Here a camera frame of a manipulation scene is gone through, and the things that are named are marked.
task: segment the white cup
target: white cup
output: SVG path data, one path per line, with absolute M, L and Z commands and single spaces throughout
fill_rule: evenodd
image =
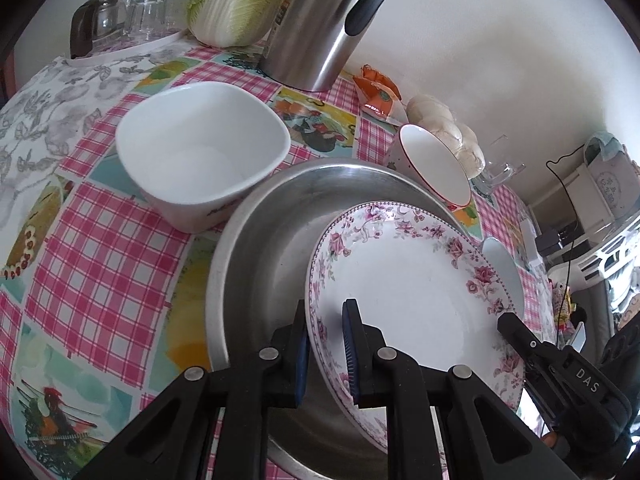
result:
M 204 231 L 284 160 L 289 132 L 254 95 L 221 82 L 156 94 L 116 128 L 123 167 L 176 229 Z
M 465 170 L 438 137 L 420 126 L 400 128 L 383 163 L 426 188 L 451 211 L 471 202 Z

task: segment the white plate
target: white plate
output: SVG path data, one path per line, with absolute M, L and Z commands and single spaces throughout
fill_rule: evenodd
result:
M 497 238 L 489 236 L 480 244 L 480 252 L 500 276 L 520 319 L 524 319 L 524 291 L 516 262 Z
M 495 270 L 453 227 L 421 209 L 375 202 L 347 210 L 320 238 L 309 263 L 306 324 L 329 390 L 345 414 L 386 450 L 383 408 L 353 405 L 342 303 L 358 301 L 365 324 L 421 365 L 466 364 L 515 409 L 524 364 L 496 328 L 513 305 Z

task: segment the small white bowl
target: small white bowl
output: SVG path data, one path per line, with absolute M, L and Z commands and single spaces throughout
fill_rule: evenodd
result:
M 465 170 L 438 137 L 420 126 L 405 124 L 400 128 L 384 165 L 421 184 L 451 211 L 471 202 Z
M 502 280 L 513 301 L 513 307 L 520 319 L 524 319 L 524 290 L 516 262 L 500 240 L 489 236 L 480 244 L 482 256 L 491 264 Z
M 221 82 L 156 94 L 116 128 L 118 156 L 131 179 L 169 224 L 187 233 L 228 218 L 290 146 L 287 127 L 265 103 Z

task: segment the white mug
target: white mug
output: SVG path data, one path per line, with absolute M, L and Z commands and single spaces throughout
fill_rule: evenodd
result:
M 433 193 L 450 211 L 471 202 L 465 170 L 440 139 L 420 126 L 400 128 L 383 163 Z

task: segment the snack bag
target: snack bag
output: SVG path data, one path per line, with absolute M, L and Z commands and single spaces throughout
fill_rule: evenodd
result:
M 367 114 L 393 126 L 407 124 L 398 87 L 384 74 L 369 65 L 362 67 L 362 76 L 354 76 L 360 107 Z

